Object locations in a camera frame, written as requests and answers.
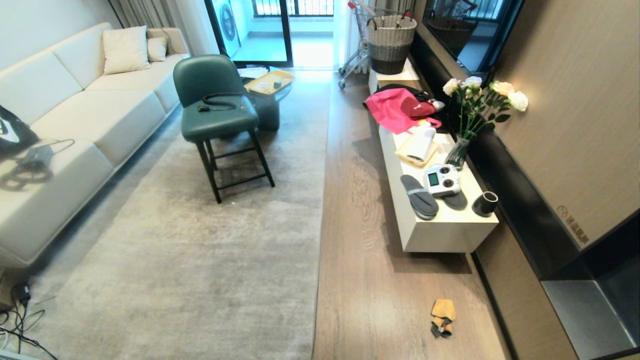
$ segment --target chair leg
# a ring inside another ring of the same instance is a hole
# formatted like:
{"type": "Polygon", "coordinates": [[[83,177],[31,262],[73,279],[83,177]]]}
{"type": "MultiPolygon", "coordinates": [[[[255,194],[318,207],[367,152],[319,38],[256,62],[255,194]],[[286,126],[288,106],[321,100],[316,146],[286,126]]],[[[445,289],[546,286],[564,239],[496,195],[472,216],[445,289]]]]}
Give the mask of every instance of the chair leg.
{"type": "Polygon", "coordinates": [[[207,145],[207,151],[209,152],[209,159],[211,159],[211,165],[213,166],[213,170],[217,170],[218,164],[216,163],[216,156],[213,154],[213,147],[211,146],[211,140],[207,140],[205,144],[207,145]]]}
{"type": "Polygon", "coordinates": [[[213,176],[213,168],[211,162],[209,161],[209,157],[207,156],[207,151],[204,149],[204,143],[197,142],[196,146],[198,147],[200,159],[202,159],[202,164],[204,165],[204,170],[207,172],[207,176],[209,177],[209,182],[211,183],[213,194],[216,196],[216,201],[218,202],[218,204],[220,204],[222,203],[222,199],[220,198],[220,193],[218,193],[218,185],[216,185],[216,179],[213,176]]]}
{"type": "Polygon", "coordinates": [[[262,153],[262,147],[260,147],[260,143],[258,142],[257,136],[255,136],[255,131],[253,129],[248,130],[249,136],[251,137],[251,141],[253,142],[253,146],[255,147],[255,151],[258,153],[258,157],[260,158],[260,162],[262,163],[262,167],[264,168],[264,172],[267,174],[267,178],[271,183],[271,187],[275,187],[276,183],[273,182],[273,177],[271,177],[271,171],[269,171],[269,165],[267,165],[267,161],[264,159],[264,154],[262,153]]]}

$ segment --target glass door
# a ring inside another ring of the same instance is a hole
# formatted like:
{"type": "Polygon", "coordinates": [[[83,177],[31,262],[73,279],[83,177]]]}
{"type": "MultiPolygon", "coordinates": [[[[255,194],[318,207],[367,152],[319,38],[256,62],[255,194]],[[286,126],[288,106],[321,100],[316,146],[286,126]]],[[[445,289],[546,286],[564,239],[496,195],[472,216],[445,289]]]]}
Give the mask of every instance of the glass door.
{"type": "Polygon", "coordinates": [[[236,65],[292,67],[286,0],[204,0],[221,54],[236,65]]]}

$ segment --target glass vase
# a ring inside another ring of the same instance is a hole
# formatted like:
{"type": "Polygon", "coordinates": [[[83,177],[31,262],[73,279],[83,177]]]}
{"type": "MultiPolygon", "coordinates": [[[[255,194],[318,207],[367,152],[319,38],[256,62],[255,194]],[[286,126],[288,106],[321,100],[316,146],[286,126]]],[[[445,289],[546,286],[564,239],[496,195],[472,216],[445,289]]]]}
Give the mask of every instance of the glass vase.
{"type": "Polygon", "coordinates": [[[455,166],[458,170],[462,170],[462,166],[467,159],[469,143],[475,137],[476,134],[470,131],[465,131],[465,136],[458,134],[458,141],[456,141],[456,145],[451,149],[444,162],[455,166]]]}

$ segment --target glove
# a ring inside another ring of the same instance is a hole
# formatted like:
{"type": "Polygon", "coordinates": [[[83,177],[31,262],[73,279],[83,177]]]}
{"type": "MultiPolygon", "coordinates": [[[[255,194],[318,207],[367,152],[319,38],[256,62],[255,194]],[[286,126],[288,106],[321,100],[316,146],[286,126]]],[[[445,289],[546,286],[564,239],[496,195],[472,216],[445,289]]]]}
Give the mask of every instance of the glove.
{"type": "Polygon", "coordinates": [[[431,332],[436,338],[442,336],[448,338],[452,334],[453,321],[456,319],[456,310],[453,301],[448,299],[438,299],[433,304],[431,310],[433,320],[431,321],[431,332]]]}

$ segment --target flower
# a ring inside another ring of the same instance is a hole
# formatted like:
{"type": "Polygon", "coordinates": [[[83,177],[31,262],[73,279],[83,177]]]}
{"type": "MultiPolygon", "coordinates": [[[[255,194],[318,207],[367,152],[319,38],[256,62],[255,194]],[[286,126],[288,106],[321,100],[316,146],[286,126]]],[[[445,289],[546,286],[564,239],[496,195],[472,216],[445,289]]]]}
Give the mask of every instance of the flower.
{"type": "Polygon", "coordinates": [[[521,91],[512,91],[507,95],[507,97],[509,98],[509,102],[513,108],[518,111],[525,111],[527,109],[527,105],[529,105],[529,99],[521,91]]]}
{"type": "Polygon", "coordinates": [[[451,96],[454,91],[458,89],[458,85],[460,84],[460,80],[458,79],[450,79],[447,83],[442,87],[442,90],[448,96],[451,96]]]}
{"type": "Polygon", "coordinates": [[[477,76],[472,76],[470,78],[467,78],[463,83],[462,83],[462,87],[463,88],[479,88],[480,85],[482,84],[482,78],[479,78],[477,76]]]}
{"type": "Polygon", "coordinates": [[[511,84],[509,84],[507,82],[501,83],[500,81],[494,81],[489,86],[490,86],[491,90],[493,90],[493,91],[495,91],[498,94],[503,95],[503,96],[507,96],[507,95],[509,95],[510,92],[516,91],[516,89],[513,88],[513,85],[511,85],[511,84]]]}

